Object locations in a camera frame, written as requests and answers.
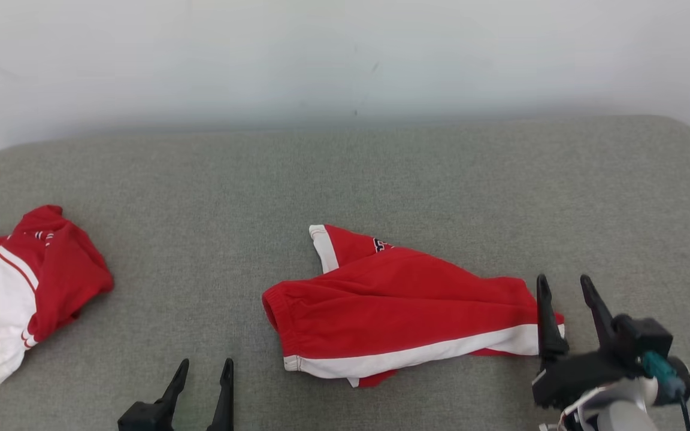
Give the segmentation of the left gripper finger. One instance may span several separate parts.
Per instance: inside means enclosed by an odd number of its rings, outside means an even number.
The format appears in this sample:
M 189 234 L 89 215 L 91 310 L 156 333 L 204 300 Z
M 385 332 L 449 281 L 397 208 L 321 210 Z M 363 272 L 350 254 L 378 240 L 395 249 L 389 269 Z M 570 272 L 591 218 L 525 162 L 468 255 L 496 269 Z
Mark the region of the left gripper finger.
M 164 395 L 156 401 L 156 406 L 159 407 L 161 415 L 174 415 L 178 398 L 184 390 L 184 385 L 188 377 L 190 366 L 189 359 L 183 359 L 180 362 L 170 384 L 164 391 Z
M 228 357 L 220 376 L 220 395 L 208 431 L 234 430 L 234 361 Z

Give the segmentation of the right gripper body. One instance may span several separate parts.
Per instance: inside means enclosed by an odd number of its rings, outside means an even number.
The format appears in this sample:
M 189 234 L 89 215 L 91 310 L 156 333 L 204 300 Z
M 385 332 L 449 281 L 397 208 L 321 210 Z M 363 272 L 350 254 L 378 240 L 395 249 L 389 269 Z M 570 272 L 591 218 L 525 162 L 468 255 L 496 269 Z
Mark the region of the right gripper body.
M 564 352 L 539 352 L 540 373 L 531 384 L 534 404 L 564 409 L 584 393 L 619 380 L 645 377 L 643 364 L 612 349 L 567 357 Z

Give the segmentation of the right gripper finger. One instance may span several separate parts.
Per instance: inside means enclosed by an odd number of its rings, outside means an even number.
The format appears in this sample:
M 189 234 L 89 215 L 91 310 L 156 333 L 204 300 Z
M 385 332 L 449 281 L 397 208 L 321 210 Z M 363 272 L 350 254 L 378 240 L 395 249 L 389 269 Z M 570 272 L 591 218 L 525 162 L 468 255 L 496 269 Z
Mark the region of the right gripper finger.
M 545 274 L 537 276 L 536 301 L 539 358 L 541 361 L 559 361 L 568 354 L 569 344 L 559 331 Z
M 589 310 L 591 310 L 592 321 L 594 321 L 596 327 L 600 349 L 609 349 L 615 338 L 615 330 L 612 325 L 613 316 L 592 283 L 589 275 L 583 274 L 580 276 L 580 286 L 584 302 Z

